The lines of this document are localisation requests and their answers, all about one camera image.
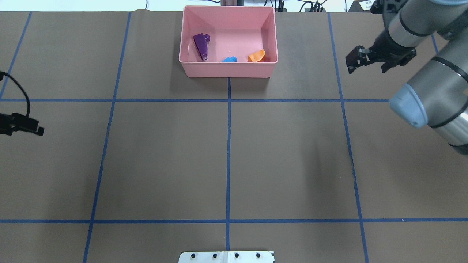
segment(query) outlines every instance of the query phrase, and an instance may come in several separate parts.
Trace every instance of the black connector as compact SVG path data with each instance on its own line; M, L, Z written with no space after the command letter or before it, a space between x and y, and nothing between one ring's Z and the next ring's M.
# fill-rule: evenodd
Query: black connector
M44 135L44 128L39 127L39 121L26 117L19 113L11 115L0 113L0 134L12 135L13 132L31 132L33 134Z
M0 113L0 134L12 135L13 132L22 131L42 136L44 134L44 128L39 127L39 121L29 117L29 97L23 87L21 87L20 83L18 83L18 81L16 81L10 74L0 71L0 81L3 80L3 76L7 76L18 86L26 98L28 109L26 111L26 115L19 113L12 113L11 115Z

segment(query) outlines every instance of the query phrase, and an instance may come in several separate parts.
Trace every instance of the box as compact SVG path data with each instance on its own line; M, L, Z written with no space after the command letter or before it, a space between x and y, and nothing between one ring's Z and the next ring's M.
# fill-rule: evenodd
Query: box
M208 59L202 60L193 36L210 35ZM264 49L263 62L247 62ZM237 62L221 62L226 57ZM269 78L278 62L272 7L186 6L183 9L179 61L189 77Z

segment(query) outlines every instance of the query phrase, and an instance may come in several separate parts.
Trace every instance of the grid line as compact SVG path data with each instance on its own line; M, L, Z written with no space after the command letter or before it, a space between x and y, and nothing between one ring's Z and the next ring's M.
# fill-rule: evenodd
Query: grid line
M129 29L129 26L130 26L131 17L132 17L132 13L128 12L127 25L126 25L126 28L125 28L125 35L124 35L124 43L122 45L122 52L120 54L120 61L119 61L119 66L118 66L118 71L117 71L116 84L115 84L115 88L114 88L114 97L112 98L112 105L110 107L109 122L107 124L106 137L105 137L105 140L104 140L104 147L103 147L103 150L102 150L101 165L99 167L99 175L97 177L96 191L95 191L94 201L93 201L93 208L91 210L91 219L90 219L90 222L89 222L88 237L86 238L85 251L84 251L84 254L83 254L83 263L86 263L86 261L88 259L89 244L91 242L91 234L93 232L93 225L94 225L94 217L95 217L95 213L96 213L97 200L98 200L98 197L99 197L99 188L101 186L102 171L104 169L104 159L106 157L107 145L108 145L108 142L109 142L110 126L112 125L112 118L113 118L114 108L115 108L116 99L117 99L118 84L119 84L119 80L120 80L120 72L122 71L122 64L124 62L125 45L127 43L128 29Z
M231 217L231 78L227 79L226 251L230 248Z
M332 47L332 50L333 50L333 59L335 60L336 80L338 82L338 90L339 90L339 93L340 93L341 111L343 113L344 132L346 134L346 142L348 144L348 154L349 154L350 160L351 160L351 171L352 171L352 176L353 176L353 181L354 181L354 195L356 197L356 206L357 206L357 209L358 209L359 227L361 229L361 239L362 239L362 247L363 247L363 251L364 251L364 260L365 260L366 263L369 263L369 255L367 253L366 234L364 232L364 222L362 221L361 202L359 200L358 181L356 179L356 170L354 168L354 158L353 158L353 155L352 155L351 139L350 139L350 134L349 134L349 129L348 129L348 121L346 119L346 109L344 107L343 89L341 87L340 71L339 71L339 68L338 68L338 59L337 59L337 56L336 56L335 39L333 37L333 26L331 24L331 15L330 15L330 13L327 13L327 15L328 15L328 25L329 25L329 30L330 30L331 47Z
M29 99L31 102L388 102L388 99ZM25 102L25 99L0 99L0 102Z
M15 53L13 54L13 58L11 59L10 67L8 68L8 74L11 74L11 71L13 70L13 65L15 64L16 56L18 55L18 52L20 51L21 43L23 42L24 35L26 34L26 29L28 28L29 21L31 20L32 12L29 13L28 18L26 20L26 23L24 24L23 32L21 33L20 41L18 42L18 45L16 46ZM3 86L0 91L0 99L3 96L3 92L5 91L5 88L7 87L9 78L5 78L5 81L3 82Z
M329 224L329 223L468 222L466 217L363 219L95 219L94 224ZM89 224L89 219L0 219L0 224Z
M434 49L436 51L436 54L438 54L439 49L437 47L436 38L434 37L434 34L431 35L431 38L432 38L432 44L434 45Z

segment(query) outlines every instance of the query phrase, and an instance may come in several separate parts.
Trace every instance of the metal bracket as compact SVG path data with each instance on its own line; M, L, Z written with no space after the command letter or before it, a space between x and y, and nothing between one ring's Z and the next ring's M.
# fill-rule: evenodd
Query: metal bracket
M179 263L275 263L273 251L182 252Z

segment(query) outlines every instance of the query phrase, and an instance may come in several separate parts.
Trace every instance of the table surface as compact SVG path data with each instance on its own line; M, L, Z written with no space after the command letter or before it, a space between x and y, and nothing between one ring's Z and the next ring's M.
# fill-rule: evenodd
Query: table surface
M276 19L272 77L216 79L178 62L181 12L0 13L0 69L45 127L0 137L2 261L468 261L466 158L387 103L445 43L349 75L380 16ZM1 84L0 112L24 112Z

